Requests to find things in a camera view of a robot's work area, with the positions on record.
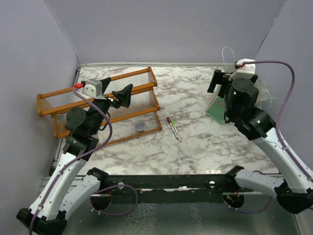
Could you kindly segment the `green paper bag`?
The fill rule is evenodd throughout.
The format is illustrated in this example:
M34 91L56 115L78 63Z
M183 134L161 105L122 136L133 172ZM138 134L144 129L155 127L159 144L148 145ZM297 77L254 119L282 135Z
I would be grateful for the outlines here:
M229 49L232 52L232 58L233 58L232 65L227 65L225 62L225 58L224 58L225 49ZM226 72L230 74L234 73L236 71L236 69L234 68L235 56L234 56L233 50L230 47L223 47L222 59L224 63L224 68L222 69L222 72ZM267 101L269 102L269 106L272 107L275 103L275 97L272 97L269 94L266 83L260 78L258 78L257 81L255 82L255 86L259 89L259 96L256 102L257 107L261 108L261 104ZM224 106L224 99L218 96L218 89L220 87L221 87L220 85L217 85L215 87L215 90L213 92L213 98L207 107L206 114L209 117L211 117L215 122L222 125L225 123L225 120L224 120L225 106Z

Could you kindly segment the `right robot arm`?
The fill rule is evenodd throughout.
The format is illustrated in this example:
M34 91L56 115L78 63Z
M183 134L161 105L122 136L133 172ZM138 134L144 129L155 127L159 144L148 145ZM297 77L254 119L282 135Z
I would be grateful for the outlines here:
M208 92L220 86L218 96L224 99L224 117L248 140L254 142L274 163L282 178L255 173L235 166L226 174L225 187L229 191L241 188L261 192L273 199L286 211L298 214L313 206L313 183L302 171L299 157L291 147L283 146L276 133L276 123L264 110L255 106L259 90L255 87L257 75L232 78L231 74L214 70Z

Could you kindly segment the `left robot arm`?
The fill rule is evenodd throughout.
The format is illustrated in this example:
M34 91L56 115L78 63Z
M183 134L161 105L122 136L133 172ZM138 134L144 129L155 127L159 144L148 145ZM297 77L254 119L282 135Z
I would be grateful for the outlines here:
M73 93L89 104L89 109L71 108L66 115L65 128L70 131L56 169L47 185L29 208L20 209L17 219L38 235L60 235L67 221L80 205L94 192L107 190L106 173L87 175L70 190L72 182L93 152L104 147L112 137L113 129L108 115L110 107L129 108L133 85L105 94L111 78L89 79L75 84Z

